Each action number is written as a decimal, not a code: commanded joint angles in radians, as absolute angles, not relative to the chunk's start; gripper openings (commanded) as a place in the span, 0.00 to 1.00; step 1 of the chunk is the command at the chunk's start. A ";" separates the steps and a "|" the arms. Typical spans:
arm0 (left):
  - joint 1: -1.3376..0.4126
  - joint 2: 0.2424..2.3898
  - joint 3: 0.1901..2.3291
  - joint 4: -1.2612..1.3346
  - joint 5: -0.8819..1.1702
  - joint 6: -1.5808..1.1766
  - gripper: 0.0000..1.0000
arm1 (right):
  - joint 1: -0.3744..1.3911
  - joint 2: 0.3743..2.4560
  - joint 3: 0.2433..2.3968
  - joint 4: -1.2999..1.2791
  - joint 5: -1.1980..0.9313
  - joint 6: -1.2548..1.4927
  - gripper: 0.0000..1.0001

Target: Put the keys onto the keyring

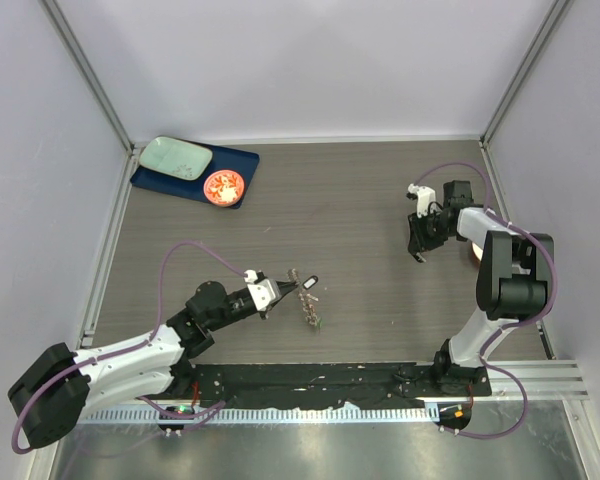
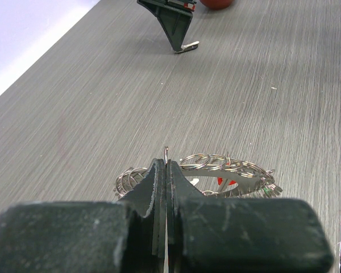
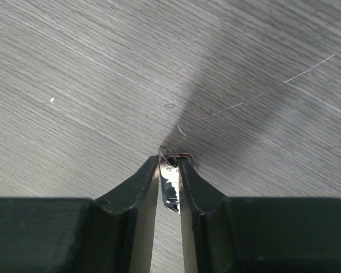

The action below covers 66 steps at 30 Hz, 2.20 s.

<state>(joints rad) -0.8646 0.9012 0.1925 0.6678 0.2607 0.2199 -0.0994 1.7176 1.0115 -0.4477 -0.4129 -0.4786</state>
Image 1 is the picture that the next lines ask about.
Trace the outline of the large metal keyring with rings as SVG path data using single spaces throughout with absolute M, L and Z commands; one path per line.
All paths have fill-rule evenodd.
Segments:
M 322 320 L 322 318 L 320 317 L 320 315 L 318 314 L 317 310 L 316 310 L 316 303 L 319 302 L 319 299 L 313 295 L 310 290 L 308 291 L 301 291 L 299 288 L 299 283 L 304 281 L 305 279 L 302 279 L 299 275 L 299 272 L 297 269 L 290 269 L 287 271 L 287 276 L 289 278 L 290 281 L 297 281 L 298 282 L 298 288 L 296 289 L 296 295 L 300 301 L 301 307 L 302 307 L 302 311 L 303 311 L 303 315 L 304 315 L 304 319 L 305 322 L 312 327 L 315 331 L 319 331 L 315 325 L 316 322 L 319 320 Z

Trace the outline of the silver key black head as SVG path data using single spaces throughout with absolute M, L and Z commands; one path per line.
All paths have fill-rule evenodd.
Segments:
M 311 275 L 304 281 L 299 283 L 299 288 L 301 291 L 308 291 L 313 288 L 319 282 L 319 278 L 317 275 Z

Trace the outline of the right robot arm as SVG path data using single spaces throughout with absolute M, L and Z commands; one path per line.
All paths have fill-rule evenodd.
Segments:
M 408 252 L 419 263 L 451 238 L 470 241 L 482 256 L 475 287 L 476 310 L 464 327 L 445 340 L 429 376 L 437 391 L 452 395 L 466 383 L 478 383 L 488 356 L 510 331 L 544 317 L 555 301 L 554 242 L 531 234 L 474 202 L 471 183 L 443 185 L 442 202 L 434 189 L 411 184 L 407 197 L 416 203 L 408 216 Z

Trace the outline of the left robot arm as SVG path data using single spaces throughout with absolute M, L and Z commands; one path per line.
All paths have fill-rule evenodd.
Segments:
M 185 397 L 193 385 L 190 361 L 213 345 L 212 332 L 253 315 L 267 317 L 297 287 L 294 281 L 261 278 L 229 293 L 207 281 L 151 332 L 99 348 L 48 347 L 8 390 L 17 416 L 13 451 L 44 448 L 79 420 L 126 400 L 163 393 Z

